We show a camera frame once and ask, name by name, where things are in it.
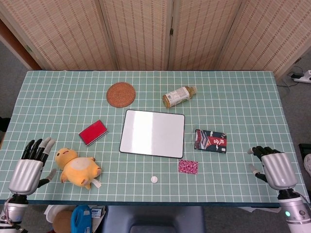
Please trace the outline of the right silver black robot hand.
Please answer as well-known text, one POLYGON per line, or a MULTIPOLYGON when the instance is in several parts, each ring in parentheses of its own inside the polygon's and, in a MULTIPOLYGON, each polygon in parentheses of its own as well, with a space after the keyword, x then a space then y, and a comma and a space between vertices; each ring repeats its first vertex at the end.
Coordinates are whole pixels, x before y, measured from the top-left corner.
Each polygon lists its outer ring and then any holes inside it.
POLYGON ((247 153, 259 158, 263 167, 263 173, 261 173, 250 164, 249 168, 253 175, 268 183, 272 189, 280 191, 296 186, 297 178, 286 153, 262 146, 252 147, 247 153))

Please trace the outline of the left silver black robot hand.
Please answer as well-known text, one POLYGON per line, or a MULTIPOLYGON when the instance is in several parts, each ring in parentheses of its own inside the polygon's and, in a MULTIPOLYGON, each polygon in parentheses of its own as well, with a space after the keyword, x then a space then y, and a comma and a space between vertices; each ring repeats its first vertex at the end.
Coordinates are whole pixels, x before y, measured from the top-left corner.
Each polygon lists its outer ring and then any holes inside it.
POLYGON ((55 140, 48 137, 44 140, 31 140, 26 145, 9 184, 11 193, 28 196, 53 179, 56 174, 55 168, 44 179, 41 178, 41 174, 54 144, 55 140))

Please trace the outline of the red patterned cloth square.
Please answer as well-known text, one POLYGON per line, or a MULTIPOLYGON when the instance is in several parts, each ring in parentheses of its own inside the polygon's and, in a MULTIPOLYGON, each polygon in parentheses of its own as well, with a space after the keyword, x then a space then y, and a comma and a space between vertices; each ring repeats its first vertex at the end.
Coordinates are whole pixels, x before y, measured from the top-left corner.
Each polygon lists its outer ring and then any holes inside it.
POLYGON ((178 162, 178 172, 194 174, 198 173, 198 162, 190 160, 179 160, 178 162))

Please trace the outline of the black box with white item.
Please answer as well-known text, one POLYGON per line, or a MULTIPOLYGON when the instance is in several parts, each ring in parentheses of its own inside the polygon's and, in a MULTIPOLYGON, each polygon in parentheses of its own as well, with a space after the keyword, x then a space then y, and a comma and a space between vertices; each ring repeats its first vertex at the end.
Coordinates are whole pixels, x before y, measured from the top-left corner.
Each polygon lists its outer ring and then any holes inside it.
POLYGON ((311 176, 311 144, 299 144, 303 165, 307 173, 311 176))

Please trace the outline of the yellow duck plush toy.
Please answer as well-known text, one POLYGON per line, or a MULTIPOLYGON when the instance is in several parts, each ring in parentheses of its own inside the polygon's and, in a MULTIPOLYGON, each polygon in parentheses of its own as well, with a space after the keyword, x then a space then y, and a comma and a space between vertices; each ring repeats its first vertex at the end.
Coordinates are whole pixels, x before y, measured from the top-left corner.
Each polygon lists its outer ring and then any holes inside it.
POLYGON ((61 183, 69 181, 88 190, 91 188, 91 184, 97 188, 101 187, 97 177, 100 176, 102 169, 95 163, 94 157, 79 157, 75 150, 62 148, 56 153, 54 159, 62 171, 61 183))

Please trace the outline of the dark patterned flat box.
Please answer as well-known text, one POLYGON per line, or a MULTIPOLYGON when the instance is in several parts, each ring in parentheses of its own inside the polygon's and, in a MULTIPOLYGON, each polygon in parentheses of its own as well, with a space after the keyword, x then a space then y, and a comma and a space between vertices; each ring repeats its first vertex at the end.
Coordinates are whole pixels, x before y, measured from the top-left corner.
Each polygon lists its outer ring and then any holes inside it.
POLYGON ((196 129, 194 149, 226 154, 227 134, 196 129))

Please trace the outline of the red flat stamp pad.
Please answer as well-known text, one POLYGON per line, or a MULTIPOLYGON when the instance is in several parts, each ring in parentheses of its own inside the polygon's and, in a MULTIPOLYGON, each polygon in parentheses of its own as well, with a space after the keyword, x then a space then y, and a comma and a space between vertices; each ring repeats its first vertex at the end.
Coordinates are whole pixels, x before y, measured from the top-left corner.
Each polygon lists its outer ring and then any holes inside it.
POLYGON ((90 146, 92 143, 94 143, 107 133, 107 127, 102 123, 101 120, 97 120, 84 130, 82 130, 79 133, 79 137, 82 139, 86 146, 90 146))

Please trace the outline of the small white blue carton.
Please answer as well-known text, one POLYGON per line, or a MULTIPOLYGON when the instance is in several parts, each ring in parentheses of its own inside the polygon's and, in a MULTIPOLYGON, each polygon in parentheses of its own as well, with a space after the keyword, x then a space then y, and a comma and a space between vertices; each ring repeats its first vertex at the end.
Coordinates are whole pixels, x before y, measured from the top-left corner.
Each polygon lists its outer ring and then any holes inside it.
POLYGON ((92 206, 91 216, 92 218, 101 218, 105 214, 105 206, 92 206))

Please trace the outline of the green grid tablecloth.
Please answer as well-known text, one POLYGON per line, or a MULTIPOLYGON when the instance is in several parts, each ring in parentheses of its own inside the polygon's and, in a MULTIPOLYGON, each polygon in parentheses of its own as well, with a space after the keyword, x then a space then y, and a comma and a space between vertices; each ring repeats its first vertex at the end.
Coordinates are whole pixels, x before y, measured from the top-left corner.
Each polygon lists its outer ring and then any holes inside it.
POLYGON ((277 191, 250 171, 261 169, 255 146, 285 152, 292 162, 303 195, 297 155, 270 71, 29 71, 18 95, 0 149, 0 204, 11 196, 13 171, 26 144, 51 137, 56 143, 45 163, 46 177, 56 167, 55 153, 63 147, 94 157, 102 167, 101 187, 89 190, 61 183, 60 172, 28 197, 32 204, 167 203, 277 206, 277 191), (183 159, 198 162, 196 175, 178 172, 178 160, 119 151, 126 108, 108 104, 106 92, 117 82, 136 90, 133 110, 185 116, 183 159), (163 95, 184 86, 197 93, 166 108, 163 95), (108 133, 86 146, 79 133, 97 120, 108 133), (195 150, 195 130, 227 134, 226 154, 195 150), (151 177, 158 182, 152 183, 151 177))

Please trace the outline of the white power strip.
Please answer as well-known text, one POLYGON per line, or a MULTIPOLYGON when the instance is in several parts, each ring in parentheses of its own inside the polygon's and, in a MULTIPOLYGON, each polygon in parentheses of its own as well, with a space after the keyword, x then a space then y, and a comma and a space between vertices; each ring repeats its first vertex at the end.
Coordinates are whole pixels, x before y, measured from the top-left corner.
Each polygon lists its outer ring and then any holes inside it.
POLYGON ((308 83, 311 84, 311 70, 307 70, 303 75, 302 74, 293 74, 292 80, 298 83, 308 83))

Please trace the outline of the round woven rattan coaster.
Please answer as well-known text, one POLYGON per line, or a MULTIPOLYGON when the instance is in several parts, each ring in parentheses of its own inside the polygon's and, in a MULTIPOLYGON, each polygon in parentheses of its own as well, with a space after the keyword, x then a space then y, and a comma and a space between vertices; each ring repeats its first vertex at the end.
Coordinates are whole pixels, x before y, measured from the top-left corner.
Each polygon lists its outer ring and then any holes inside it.
POLYGON ((118 82, 109 87, 106 93, 108 103, 116 108, 130 105, 136 97, 134 87, 126 82, 118 82))

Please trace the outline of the white board with black rim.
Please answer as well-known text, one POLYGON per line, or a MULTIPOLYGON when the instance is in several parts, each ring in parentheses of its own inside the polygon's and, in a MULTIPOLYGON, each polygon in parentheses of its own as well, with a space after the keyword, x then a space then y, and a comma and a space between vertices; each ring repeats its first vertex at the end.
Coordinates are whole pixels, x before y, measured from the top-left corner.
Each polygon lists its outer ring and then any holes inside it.
POLYGON ((128 109, 119 151, 181 159, 184 153, 185 116, 128 109))

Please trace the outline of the dark blue padded seat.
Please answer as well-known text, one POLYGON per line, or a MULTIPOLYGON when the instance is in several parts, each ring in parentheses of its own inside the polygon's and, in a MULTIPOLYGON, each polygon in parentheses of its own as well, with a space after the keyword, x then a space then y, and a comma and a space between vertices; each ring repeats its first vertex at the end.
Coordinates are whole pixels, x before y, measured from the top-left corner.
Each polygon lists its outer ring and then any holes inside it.
POLYGON ((96 233, 206 233, 200 206, 107 206, 96 233))

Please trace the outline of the bamboo folding screen panel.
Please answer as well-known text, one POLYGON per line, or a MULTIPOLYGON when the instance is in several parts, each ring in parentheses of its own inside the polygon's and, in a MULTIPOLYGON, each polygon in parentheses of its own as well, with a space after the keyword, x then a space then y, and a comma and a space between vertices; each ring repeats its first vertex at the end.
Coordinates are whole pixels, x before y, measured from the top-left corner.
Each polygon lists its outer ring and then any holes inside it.
POLYGON ((0 0, 0 19, 44 70, 118 70, 103 0, 0 0))
POLYGON ((174 0, 99 0, 119 70, 167 70, 174 0))
POLYGON ((169 70, 214 70, 244 0, 173 0, 169 70))
POLYGON ((271 71, 281 79, 311 51, 311 0, 243 0, 219 70, 271 71))

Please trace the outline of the brown wooden door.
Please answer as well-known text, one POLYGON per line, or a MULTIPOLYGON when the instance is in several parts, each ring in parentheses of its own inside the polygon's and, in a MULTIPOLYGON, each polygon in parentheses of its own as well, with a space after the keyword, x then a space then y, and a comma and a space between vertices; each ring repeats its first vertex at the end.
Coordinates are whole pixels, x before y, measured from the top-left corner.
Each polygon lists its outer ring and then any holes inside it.
POLYGON ((41 70, 39 64, 27 52, 23 45, 13 35, 9 28, 0 19, 0 41, 19 61, 29 70, 41 70))

